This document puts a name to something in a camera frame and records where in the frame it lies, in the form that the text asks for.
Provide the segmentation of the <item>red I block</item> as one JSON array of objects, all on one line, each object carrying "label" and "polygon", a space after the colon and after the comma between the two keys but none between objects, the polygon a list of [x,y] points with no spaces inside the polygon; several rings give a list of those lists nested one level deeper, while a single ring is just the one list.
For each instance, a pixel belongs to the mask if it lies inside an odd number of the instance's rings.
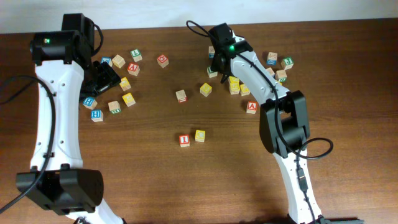
[{"label": "red I block", "polygon": [[180,135],[179,136],[179,144],[181,147],[188,147],[190,146],[190,137],[188,134]]}]

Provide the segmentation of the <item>yellow C block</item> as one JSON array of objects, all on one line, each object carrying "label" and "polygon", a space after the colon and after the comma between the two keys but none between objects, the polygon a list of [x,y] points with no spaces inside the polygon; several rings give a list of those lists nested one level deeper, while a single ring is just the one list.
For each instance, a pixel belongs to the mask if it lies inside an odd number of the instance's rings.
[{"label": "yellow C block", "polygon": [[204,142],[205,141],[205,134],[206,134],[206,132],[204,130],[197,129],[195,131],[195,140],[196,140],[196,142]]}]

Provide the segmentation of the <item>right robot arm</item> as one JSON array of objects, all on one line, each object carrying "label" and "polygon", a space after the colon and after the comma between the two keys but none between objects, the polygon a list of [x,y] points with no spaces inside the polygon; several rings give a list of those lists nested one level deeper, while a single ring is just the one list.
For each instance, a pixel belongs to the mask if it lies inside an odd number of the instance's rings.
[{"label": "right robot arm", "polygon": [[264,147],[275,157],[288,197],[289,223],[325,223],[309,178],[307,146],[313,142],[306,99],[291,92],[262,66],[245,40],[227,24],[206,32],[215,48],[211,69],[223,79],[240,79],[259,103],[259,134]]}]

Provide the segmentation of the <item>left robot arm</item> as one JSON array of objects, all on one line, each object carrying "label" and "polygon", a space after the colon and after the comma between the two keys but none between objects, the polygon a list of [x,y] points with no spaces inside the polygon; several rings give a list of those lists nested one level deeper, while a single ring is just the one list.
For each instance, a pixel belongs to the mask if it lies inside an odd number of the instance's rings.
[{"label": "left robot arm", "polygon": [[92,61],[98,27],[83,14],[65,14],[56,32],[38,32],[30,43],[39,84],[37,142],[30,170],[17,189],[43,210],[82,223],[122,223],[106,203],[100,171],[85,169],[78,140],[80,101],[121,81],[106,62]]}]

